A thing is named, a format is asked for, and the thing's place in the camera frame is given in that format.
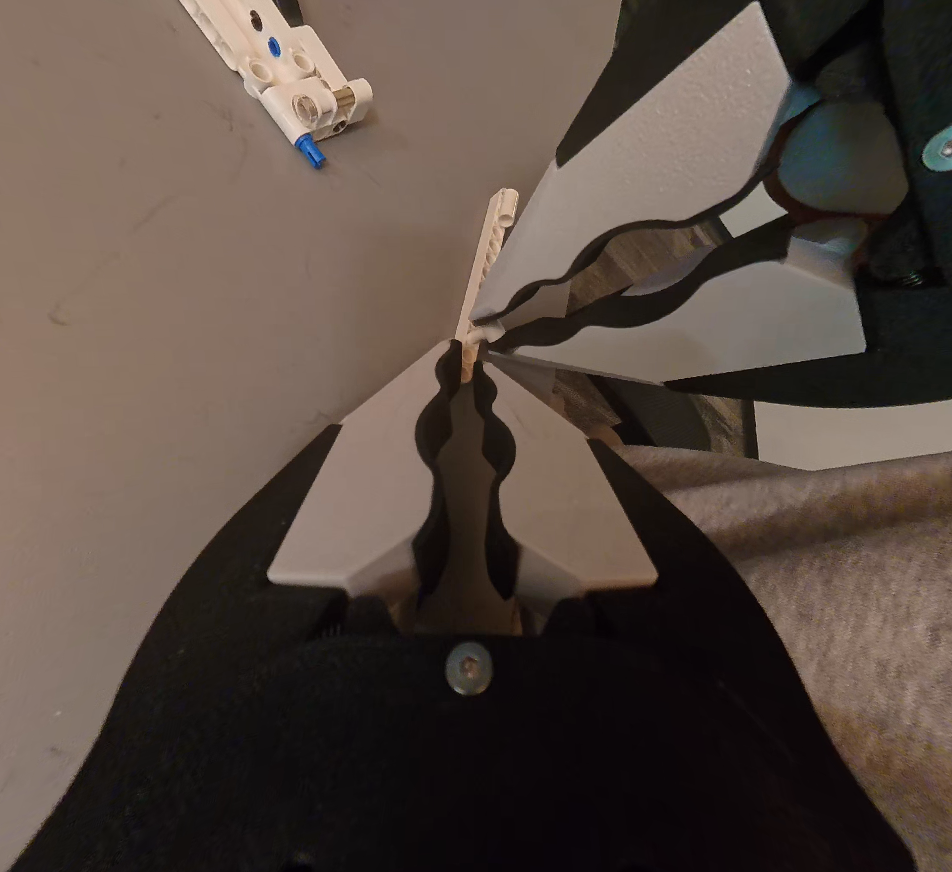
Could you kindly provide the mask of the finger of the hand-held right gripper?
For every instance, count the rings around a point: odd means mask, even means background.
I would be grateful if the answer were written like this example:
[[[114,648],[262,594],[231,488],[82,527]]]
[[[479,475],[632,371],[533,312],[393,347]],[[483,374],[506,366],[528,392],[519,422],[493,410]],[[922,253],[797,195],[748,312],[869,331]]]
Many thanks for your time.
[[[738,195],[762,163],[791,89],[753,1],[578,153],[552,162],[470,320],[499,319],[524,290],[564,281],[608,233],[684,223]]]
[[[861,354],[854,254],[866,234],[855,218],[778,219],[681,266],[675,281],[533,320],[483,349],[655,384]]]

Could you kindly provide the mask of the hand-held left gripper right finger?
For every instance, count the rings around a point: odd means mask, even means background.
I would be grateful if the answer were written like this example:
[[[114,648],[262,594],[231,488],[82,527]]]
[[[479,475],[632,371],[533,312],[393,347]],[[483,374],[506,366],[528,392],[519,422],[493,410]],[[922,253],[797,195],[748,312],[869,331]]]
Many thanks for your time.
[[[548,615],[565,599],[653,585],[658,572],[589,440],[506,373],[474,367],[494,476],[486,567],[506,601]]]

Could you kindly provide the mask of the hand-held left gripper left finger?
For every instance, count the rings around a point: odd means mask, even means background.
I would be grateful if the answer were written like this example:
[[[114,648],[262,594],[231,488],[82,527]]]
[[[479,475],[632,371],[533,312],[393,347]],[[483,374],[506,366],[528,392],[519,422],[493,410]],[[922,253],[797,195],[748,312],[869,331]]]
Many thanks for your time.
[[[437,464],[452,432],[460,342],[440,343],[351,412],[268,568],[275,584],[425,597],[446,568]]]

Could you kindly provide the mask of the long white lego beam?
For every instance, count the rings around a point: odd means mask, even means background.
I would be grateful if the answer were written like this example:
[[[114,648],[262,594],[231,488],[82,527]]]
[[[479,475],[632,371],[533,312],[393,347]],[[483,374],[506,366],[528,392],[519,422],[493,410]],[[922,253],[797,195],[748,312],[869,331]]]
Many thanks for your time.
[[[479,358],[478,348],[467,346],[466,337],[475,307],[476,298],[482,284],[499,256],[503,247],[506,231],[512,227],[518,209],[519,193],[513,188],[501,188],[489,200],[480,237],[475,250],[470,278],[460,311],[455,332],[455,340],[461,344],[460,383],[467,385],[472,380],[473,369]]]

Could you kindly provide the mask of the white zebra lego helicopter model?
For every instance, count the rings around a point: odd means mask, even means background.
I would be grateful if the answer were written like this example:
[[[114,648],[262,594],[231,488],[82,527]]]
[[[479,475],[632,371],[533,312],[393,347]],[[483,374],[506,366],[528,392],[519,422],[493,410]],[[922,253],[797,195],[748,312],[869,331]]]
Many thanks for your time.
[[[320,143],[363,120],[373,100],[364,79],[346,78],[299,0],[178,0],[285,138],[320,169]]]

